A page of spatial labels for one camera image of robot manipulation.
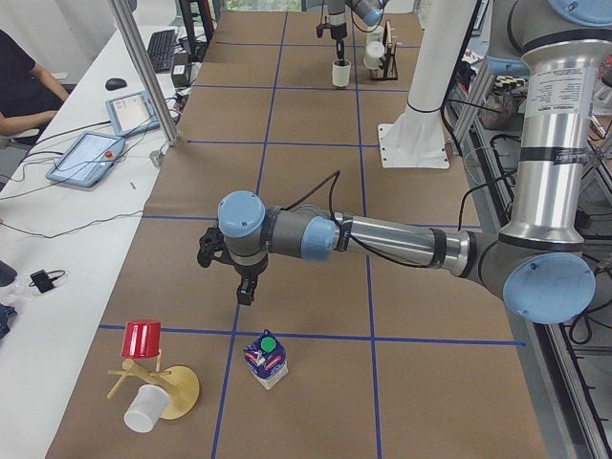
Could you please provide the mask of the white mug with dark inside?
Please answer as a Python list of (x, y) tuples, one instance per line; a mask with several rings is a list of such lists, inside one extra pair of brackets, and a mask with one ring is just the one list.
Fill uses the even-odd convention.
[(349, 85), (351, 75), (351, 62), (338, 59), (332, 64), (332, 84), (336, 88), (345, 88)]

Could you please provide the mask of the blue white milk carton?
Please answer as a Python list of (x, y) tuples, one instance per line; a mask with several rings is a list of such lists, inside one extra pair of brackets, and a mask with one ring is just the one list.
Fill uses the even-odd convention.
[(268, 329), (247, 345), (243, 353), (252, 375), (267, 390), (289, 374), (286, 350)]

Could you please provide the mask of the upper white cup on rack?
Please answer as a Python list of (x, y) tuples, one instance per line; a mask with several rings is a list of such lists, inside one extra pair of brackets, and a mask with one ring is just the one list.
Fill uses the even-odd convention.
[(383, 40), (384, 27), (377, 26), (366, 34), (366, 43), (381, 42)]

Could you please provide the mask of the white cup on rack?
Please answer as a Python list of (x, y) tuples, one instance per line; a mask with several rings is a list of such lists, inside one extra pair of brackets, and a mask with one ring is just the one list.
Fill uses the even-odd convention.
[(368, 70), (377, 70), (385, 55), (385, 46), (380, 41), (371, 41), (366, 44), (363, 63)]
[(383, 40), (384, 27), (377, 26), (366, 34), (366, 43), (381, 42)]

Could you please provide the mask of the lower white cup on rack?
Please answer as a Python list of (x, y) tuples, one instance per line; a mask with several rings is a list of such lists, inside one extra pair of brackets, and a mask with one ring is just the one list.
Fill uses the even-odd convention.
[(368, 70), (377, 70), (385, 55), (385, 46), (380, 41), (371, 41), (366, 44), (363, 63)]

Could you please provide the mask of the red cup on stand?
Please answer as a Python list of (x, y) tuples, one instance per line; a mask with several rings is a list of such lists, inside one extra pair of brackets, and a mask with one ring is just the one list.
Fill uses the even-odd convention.
[(162, 324), (154, 319), (135, 319), (126, 322), (120, 355), (125, 359), (140, 360), (160, 355)]

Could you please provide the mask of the wooden cup stand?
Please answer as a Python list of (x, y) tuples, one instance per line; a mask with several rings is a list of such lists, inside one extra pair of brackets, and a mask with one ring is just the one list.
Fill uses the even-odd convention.
[(108, 374), (119, 376), (118, 381), (106, 395), (112, 399), (123, 382), (129, 377), (136, 377), (145, 383), (161, 388), (169, 396), (169, 404), (161, 413), (164, 420), (175, 420), (185, 416), (195, 405), (200, 396), (200, 382), (196, 373), (184, 365), (161, 368), (162, 357), (156, 358), (156, 369), (138, 363), (134, 359), (125, 359), (121, 370), (109, 370)]

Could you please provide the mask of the white cup on wooden stand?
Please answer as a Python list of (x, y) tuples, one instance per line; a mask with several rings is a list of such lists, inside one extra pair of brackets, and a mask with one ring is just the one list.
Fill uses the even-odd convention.
[(169, 405), (169, 396), (161, 387), (142, 385), (123, 415), (124, 423), (138, 433), (150, 432)]

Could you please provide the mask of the black box on desk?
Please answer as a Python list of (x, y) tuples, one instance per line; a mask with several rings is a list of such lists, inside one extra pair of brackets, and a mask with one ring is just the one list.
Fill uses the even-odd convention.
[(192, 63), (187, 52), (173, 56), (170, 77), (175, 88), (185, 88), (191, 84), (191, 69)]

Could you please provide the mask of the black keyboard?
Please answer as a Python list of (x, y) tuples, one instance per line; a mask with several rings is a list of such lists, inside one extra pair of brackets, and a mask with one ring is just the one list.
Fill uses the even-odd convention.
[(169, 72), (175, 53), (176, 33), (173, 30), (155, 32), (151, 35), (147, 55), (156, 74)]

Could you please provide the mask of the near blue teach pendant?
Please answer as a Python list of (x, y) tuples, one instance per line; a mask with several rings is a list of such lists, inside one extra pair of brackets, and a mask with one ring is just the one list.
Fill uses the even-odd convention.
[(90, 188), (121, 157), (125, 144), (123, 137), (84, 132), (47, 171), (45, 177), (57, 184)]

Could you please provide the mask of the blue teach pendant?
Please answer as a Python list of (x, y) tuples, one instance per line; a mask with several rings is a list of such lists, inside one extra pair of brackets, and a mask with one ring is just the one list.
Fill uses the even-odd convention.
[(57, 184), (90, 188), (121, 157), (125, 144), (123, 137), (84, 132), (47, 171), (45, 177)]
[(131, 137), (160, 126), (146, 91), (106, 100), (105, 106), (117, 136)]

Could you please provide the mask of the far blue teach pendant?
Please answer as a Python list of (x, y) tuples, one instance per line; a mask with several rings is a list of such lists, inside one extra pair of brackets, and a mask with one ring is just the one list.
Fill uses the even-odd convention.
[(106, 100), (105, 106), (117, 136), (131, 137), (160, 126), (146, 91)]

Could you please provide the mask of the black computer mouse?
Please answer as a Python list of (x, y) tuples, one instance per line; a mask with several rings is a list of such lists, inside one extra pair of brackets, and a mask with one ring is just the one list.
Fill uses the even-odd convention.
[(116, 91), (127, 86), (127, 81), (120, 77), (111, 77), (105, 82), (105, 89), (107, 91)]

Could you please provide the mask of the person in black shirt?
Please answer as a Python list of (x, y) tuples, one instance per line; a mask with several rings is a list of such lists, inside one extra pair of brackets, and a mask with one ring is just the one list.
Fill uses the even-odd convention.
[(1, 135), (44, 130), (68, 91), (42, 65), (1, 31)]

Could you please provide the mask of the aluminium profile post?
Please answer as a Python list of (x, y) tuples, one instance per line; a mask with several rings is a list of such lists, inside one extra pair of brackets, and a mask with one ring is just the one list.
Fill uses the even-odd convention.
[(150, 96), (167, 144), (174, 146), (178, 140), (178, 131), (170, 116), (162, 88), (143, 45), (142, 36), (128, 2), (126, 0), (109, 0), (108, 3), (119, 27), (126, 50), (145, 90)]

